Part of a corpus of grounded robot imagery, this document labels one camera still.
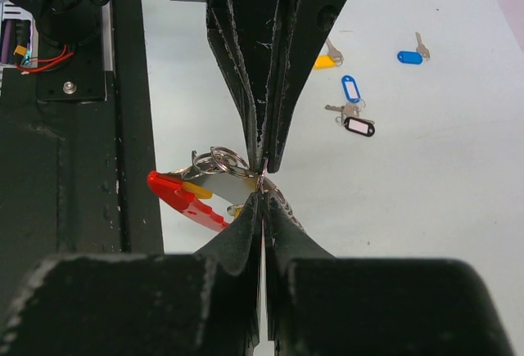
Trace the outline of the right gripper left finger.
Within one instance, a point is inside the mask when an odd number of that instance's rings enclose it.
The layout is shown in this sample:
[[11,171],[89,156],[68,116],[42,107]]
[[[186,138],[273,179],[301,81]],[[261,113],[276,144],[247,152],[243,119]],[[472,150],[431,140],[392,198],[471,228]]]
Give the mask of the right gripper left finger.
[[262,196],[186,255],[52,255],[22,282],[4,355],[250,355],[260,342]]

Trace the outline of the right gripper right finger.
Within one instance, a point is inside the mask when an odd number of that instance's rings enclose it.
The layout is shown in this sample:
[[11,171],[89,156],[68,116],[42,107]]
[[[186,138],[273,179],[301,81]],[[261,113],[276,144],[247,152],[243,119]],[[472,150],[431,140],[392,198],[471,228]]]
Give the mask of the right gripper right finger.
[[337,258],[261,197],[278,355],[510,355],[481,277],[456,259]]

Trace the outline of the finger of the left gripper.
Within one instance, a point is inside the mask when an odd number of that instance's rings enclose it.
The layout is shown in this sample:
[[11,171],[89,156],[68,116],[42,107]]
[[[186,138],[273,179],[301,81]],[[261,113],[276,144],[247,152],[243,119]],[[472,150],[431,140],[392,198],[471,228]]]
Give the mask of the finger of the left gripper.
[[280,168],[296,104],[346,1],[279,0],[269,91],[270,173]]

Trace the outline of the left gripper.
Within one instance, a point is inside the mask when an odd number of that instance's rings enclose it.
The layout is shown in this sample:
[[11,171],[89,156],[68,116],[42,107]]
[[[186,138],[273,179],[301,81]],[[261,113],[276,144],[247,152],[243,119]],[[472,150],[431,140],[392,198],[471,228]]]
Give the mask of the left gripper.
[[272,146],[278,4],[279,0],[206,0],[208,42],[241,118],[249,166],[255,172],[279,167]]

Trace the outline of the blue frame key tag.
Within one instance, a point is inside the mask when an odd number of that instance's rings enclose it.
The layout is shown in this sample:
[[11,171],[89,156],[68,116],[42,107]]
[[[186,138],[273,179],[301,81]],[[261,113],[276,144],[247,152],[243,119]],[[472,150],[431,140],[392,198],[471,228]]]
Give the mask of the blue frame key tag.
[[350,75],[342,76],[341,85],[343,87],[346,100],[349,103],[361,106],[362,108],[366,106],[365,100],[363,100],[361,97],[358,84],[354,77]]

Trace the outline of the red handled keyring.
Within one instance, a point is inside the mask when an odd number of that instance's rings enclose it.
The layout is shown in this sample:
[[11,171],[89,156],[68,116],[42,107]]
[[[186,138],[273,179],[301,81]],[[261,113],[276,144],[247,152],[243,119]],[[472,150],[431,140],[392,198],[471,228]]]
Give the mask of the red handled keyring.
[[299,229],[300,222],[277,186],[264,174],[249,169],[248,163],[235,151],[213,146],[204,154],[192,152],[192,163],[168,173],[155,170],[147,176],[151,191],[172,209],[212,231],[221,232],[230,222],[213,210],[206,200],[218,196],[228,202],[232,219],[241,213],[247,198],[260,189],[276,193],[284,212]]

